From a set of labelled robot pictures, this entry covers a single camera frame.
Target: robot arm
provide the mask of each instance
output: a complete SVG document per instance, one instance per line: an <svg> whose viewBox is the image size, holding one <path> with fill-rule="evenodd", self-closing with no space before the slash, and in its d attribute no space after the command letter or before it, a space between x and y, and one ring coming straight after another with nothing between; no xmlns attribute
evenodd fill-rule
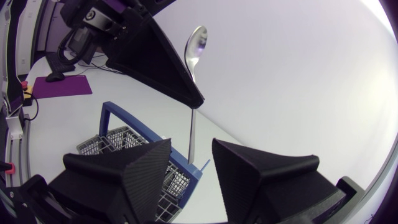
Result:
<svg viewBox="0 0 398 224"><path fill-rule="evenodd" d="M108 56L106 65L139 80L190 108L199 108L204 98L172 44L153 15L175 0L68 0L61 16L72 31L59 46L65 64L79 61L95 44ZM88 29L90 38L82 52L68 60L66 43L78 29Z"/></svg>

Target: metal frame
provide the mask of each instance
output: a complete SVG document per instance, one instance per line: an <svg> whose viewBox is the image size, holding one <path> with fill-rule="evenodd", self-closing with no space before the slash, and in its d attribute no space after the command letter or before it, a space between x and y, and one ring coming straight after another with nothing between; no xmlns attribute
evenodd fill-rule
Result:
<svg viewBox="0 0 398 224"><path fill-rule="evenodd" d="M6 187L19 187L30 179L29 132L30 121L24 121L23 134L20 139L12 139L7 132L5 162L14 164L15 173L6 174Z"/></svg>
<svg viewBox="0 0 398 224"><path fill-rule="evenodd" d="M106 134L108 133L109 117L111 116L111 113L124 121L132 129L136 130L138 134L140 134L147 141L156 142L162 140L159 135L149 129L137 118L110 101L103 103L102 106L101 120L99 122L99 136L106 136ZM191 196L203 173L193 164L188 165L187 159L173 147L170 154L170 162L172 162L173 164L178 164L178 168L189 177L190 184L188 184L188 187L185 190L185 194ZM181 208L184 208L184 206L188 202L188 199L189 197L182 197L178 205Z"/></svg>

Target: purple mat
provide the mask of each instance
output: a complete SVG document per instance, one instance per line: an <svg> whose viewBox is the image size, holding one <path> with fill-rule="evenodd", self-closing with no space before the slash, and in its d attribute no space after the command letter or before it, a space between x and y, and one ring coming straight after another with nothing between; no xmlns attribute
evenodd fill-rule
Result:
<svg viewBox="0 0 398 224"><path fill-rule="evenodd" d="M93 94L85 75L66 76L64 80L52 83L46 82L45 78L36 78L33 95L37 99Z"/></svg>

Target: cable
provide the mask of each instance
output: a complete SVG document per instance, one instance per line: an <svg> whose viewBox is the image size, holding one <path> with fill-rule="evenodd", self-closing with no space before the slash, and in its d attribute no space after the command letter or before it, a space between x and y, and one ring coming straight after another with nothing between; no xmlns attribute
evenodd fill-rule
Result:
<svg viewBox="0 0 398 224"><path fill-rule="evenodd" d="M36 117L39 113L39 102L37 101L36 97L33 94L27 93L27 92L24 92L24 94L30 95L30 97L32 97L36 101L36 105L37 105L36 115L33 118L24 118L24 121L33 121L34 119L36 119Z"/></svg>
<svg viewBox="0 0 398 224"><path fill-rule="evenodd" d="M86 70L84 70L84 71L82 71L82 72L80 72L80 73L77 73L76 75L65 75L65 78L75 77L75 76L77 76L77 75L81 75L82 73L85 73L87 70L89 70L89 69L94 69L94 68L96 68L96 67L86 68Z"/></svg>
<svg viewBox="0 0 398 224"><path fill-rule="evenodd" d="M108 68L108 67L105 67L105 68L104 68L104 65L102 65L102 66L99 67L99 66L95 65L93 62L92 62L91 64L94 65L96 68L99 68L99 69L101 69L101 70L105 70L105 71L108 71L108 72L113 72L113 73L116 73L116 74L124 75L123 72L117 71L117 70L115 70L115 69Z"/></svg>
<svg viewBox="0 0 398 224"><path fill-rule="evenodd" d="M96 58L96 57L102 57L102 56L105 56L106 54L103 54L103 55L97 55L97 56L94 56L93 58Z"/></svg>
<svg viewBox="0 0 398 224"><path fill-rule="evenodd" d="M372 218L374 218L374 215L373 215L373 214L371 214L371 217L368 218L368 219L364 222L364 224L366 224L367 222L369 222Z"/></svg>

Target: white table surface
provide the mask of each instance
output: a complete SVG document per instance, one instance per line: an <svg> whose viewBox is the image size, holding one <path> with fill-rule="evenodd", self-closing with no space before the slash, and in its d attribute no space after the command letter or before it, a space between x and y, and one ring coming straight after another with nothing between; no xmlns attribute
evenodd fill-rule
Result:
<svg viewBox="0 0 398 224"><path fill-rule="evenodd" d="M103 65L105 57L94 58L93 62ZM76 65L76 70L65 73L74 75L86 68ZM51 72L45 58L32 67L27 81L34 84L36 77L45 77ZM40 174L47 183L51 182L65 168L62 157L67 153L77 154L79 143L98 134L102 103L112 101L155 131L159 136L172 138L172 145L185 157L188 156L191 110L187 106L165 96L135 79L89 69L87 76L92 95L65 96L39 99L39 114L30 129L30 171ZM31 117L36 106L25 107ZM124 126L111 116L109 129ZM238 143L231 136L197 114L196 154L193 163L199 169L208 159L212 161L203 172L187 205L174 220L179 223L214 223L226 221L220 185L211 155L211 141L218 138Z"/></svg>

